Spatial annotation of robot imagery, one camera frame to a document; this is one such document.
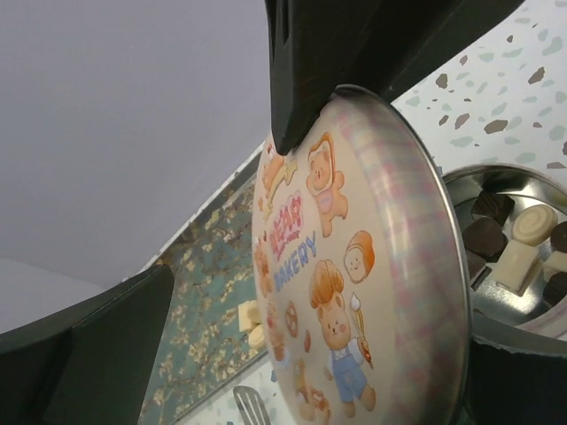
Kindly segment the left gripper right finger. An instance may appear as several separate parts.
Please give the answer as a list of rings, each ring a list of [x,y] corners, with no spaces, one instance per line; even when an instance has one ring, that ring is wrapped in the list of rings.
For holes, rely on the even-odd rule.
[[[564,424],[566,343],[474,313],[465,400],[477,424]]]

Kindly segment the embossed silver tin lid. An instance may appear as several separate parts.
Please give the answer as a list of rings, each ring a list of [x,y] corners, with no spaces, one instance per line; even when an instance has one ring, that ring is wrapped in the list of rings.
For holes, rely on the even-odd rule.
[[[408,123],[337,89],[299,147],[262,147],[258,305],[294,424],[452,424],[467,376],[468,275],[455,213]]]

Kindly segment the white chocolate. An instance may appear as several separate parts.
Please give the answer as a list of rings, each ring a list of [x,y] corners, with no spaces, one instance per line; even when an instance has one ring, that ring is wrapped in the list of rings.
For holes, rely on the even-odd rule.
[[[498,286],[522,296],[539,260],[538,248],[510,240],[493,266],[491,277]]]

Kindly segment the brown chocolate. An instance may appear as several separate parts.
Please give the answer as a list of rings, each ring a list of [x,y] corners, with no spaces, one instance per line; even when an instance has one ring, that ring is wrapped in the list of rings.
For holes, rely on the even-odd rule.
[[[500,224],[492,218],[482,217],[473,221],[462,232],[464,247],[486,262],[496,262],[508,244]]]

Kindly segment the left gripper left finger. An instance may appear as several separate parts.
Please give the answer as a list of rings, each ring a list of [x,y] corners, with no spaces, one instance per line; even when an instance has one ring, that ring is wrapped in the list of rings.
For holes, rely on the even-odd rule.
[[[175,278],[153,266],[1,335],[3,424],[135,424]]]

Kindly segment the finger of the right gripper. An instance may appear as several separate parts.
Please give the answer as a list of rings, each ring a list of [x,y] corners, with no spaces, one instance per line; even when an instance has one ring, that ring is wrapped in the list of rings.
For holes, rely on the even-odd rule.
[[[271,132],[296,148],[339,85],[392,101],[520,6],[518,0],[268,1]]]

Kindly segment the metal tweezers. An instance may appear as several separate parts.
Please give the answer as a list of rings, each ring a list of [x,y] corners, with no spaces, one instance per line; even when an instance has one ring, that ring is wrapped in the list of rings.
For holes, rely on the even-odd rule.
[[[244,425],[270,425],[271,420],[260,393],[245,385],[233,388],[233,397]]]

